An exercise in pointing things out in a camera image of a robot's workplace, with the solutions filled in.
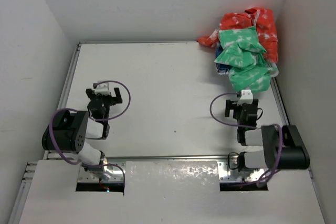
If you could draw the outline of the green tie-dye trousers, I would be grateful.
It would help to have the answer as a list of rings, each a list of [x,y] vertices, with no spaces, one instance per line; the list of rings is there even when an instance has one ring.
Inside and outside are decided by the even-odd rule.
[[[256,27],[220,30],[218,39],[223,51],[215,63],[230,66],[228,77],[235,91],[267,91],[270,73],[264,54],[266,49],[258,39]]]

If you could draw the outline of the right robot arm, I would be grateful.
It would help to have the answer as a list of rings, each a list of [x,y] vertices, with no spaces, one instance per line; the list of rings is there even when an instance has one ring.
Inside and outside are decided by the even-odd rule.
[[[242,146],[261,147],[260,151],[237,154],[236,167],[239,172],[255,169],[304,170],[310,166],[310,156],[302,137],[294,125],[263,125],[257,127],[258,100],[251,104],[226,100],[225,116],[233,112],[237,121],[237,142]]]

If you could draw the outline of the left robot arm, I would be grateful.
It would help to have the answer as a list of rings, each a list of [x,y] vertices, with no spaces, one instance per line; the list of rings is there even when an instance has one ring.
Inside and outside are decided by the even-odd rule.
[[[116,179],[117,174],[124,177],[120,166],[109,164],[103,151],[86,142],[86,139],[106,140],[108,137],[110,107],[123,103],[119,88],[114,88],[114,93],[111,94],[107,84],[100,84],[86,90],[89,98],[86,111],[58,110],[43,134],[43,149],[70,153],[71,163],[81,164],[83,170],[102,181]]]

